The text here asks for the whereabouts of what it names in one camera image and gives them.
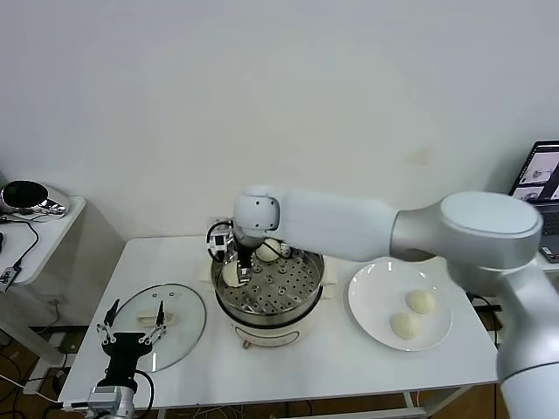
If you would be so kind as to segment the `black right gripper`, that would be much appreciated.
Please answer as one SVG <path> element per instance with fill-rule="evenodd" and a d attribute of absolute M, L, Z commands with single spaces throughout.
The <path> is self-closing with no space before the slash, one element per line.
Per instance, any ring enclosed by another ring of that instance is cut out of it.
<path fill-rule="evenodd" d="M 238 282 L 241 285 L 252 280 L 252 255 L 258 248 L 258 240 L 253 238 L 234 238 L 238 258 Z"/>

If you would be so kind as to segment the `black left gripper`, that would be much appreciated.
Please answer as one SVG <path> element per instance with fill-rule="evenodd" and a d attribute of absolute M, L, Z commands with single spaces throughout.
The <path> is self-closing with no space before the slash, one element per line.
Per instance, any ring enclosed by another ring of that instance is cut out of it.
<path fill-rule="evenodd" d="M 107 310 L 104 319 L 96 325 L 103 352 L 110 358 L 105 378 L 107 380 L 132 379 L 138 360 L 147 354 L 146 345 L 155 345 L 167 332 L 164 305 L 161 301 L 155 318 L 155 327 L 145 335 L 140 332 L 113 334 L 112 326 L 119 309 L 117 299 Z"/>

